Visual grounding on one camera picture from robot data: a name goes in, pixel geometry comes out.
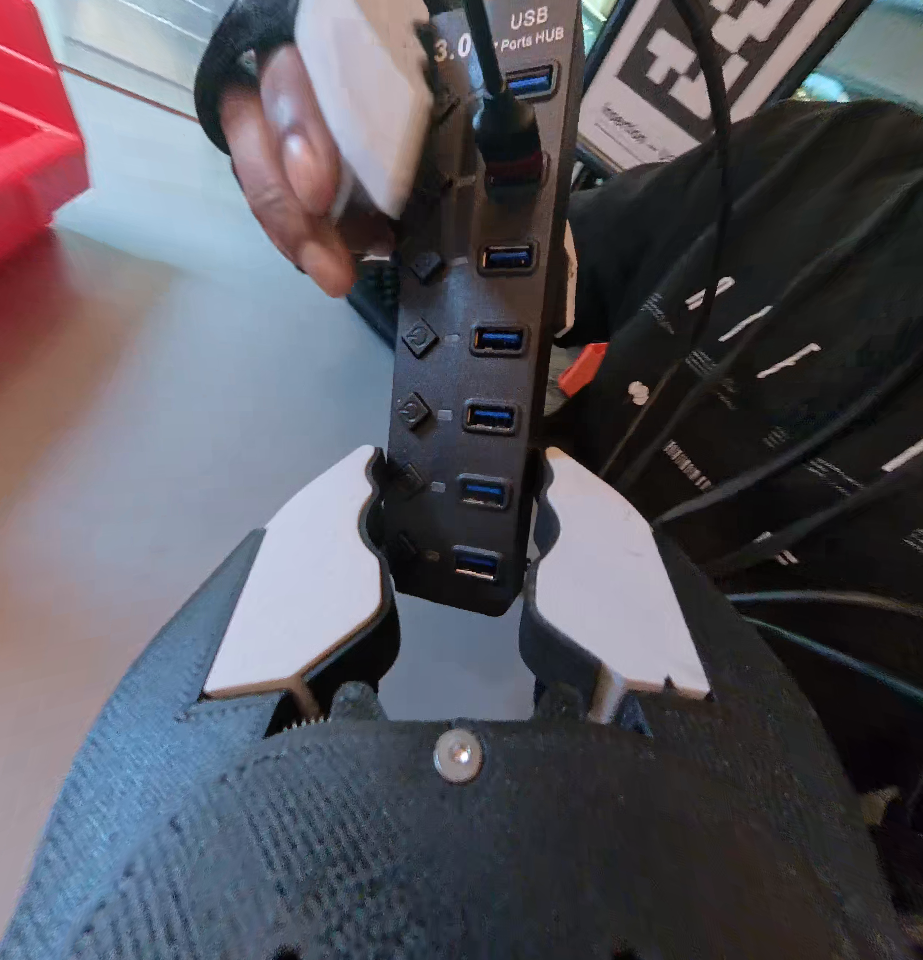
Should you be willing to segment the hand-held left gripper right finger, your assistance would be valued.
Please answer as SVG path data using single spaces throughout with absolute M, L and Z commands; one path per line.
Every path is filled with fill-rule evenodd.
M 609 725 L 631 693 L 704 701 L 711 685 L 647 520 L 563 450 L 543 454 L 519 651 L 540 684 L 574 689 Z

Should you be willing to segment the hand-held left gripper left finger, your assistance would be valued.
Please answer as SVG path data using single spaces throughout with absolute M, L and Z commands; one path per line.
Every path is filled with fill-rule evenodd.
M 377 691 L 400 651 L 384 539 L 381 448 L 364 445 L 303 487 L 261 544 L 207 674 L 210 700 L 287 692 L 329 712 L 346 684 Z

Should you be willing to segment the person's black printed jacket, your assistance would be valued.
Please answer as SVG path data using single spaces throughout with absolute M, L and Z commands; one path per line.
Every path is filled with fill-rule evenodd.
M 784 102 L 572 198 L 575 459 L 727 593 L 923 607 L 923 116 Z

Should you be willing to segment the red plastic bin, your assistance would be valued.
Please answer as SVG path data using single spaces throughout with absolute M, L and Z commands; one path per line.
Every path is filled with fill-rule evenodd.
M 0 265 L 89 186 L 84 137 L 36 5 L 0 1 Z

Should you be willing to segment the white marker sign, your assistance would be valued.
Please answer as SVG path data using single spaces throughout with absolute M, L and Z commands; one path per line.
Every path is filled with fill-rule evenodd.
M 865 1 L 702 1 L 733 124 L 791 97 Z M 706 77 L 673 2 L 601 2 L 585 65 L 577 144 L 591 166 L 622 172 L 670 162 L 712 137 Z

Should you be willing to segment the black USB hub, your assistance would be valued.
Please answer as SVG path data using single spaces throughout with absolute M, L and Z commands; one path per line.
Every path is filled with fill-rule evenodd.
M 385 549 L 402 594 L 500 617 L 526 572 L 537 432 L 565 315 L 585 73 L 580 2 L 431 19 L 434 113 L 402 221 Z

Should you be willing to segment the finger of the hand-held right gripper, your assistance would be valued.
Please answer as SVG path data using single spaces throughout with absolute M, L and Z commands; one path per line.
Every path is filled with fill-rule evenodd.
M 578 285 L 578 257 L 574 235 L 570 223 L 565 224 L 563 250 L 566 264 L 565 276 L 565 315 L 562 337 L 573 330 L 576 319 L 576 299 Z

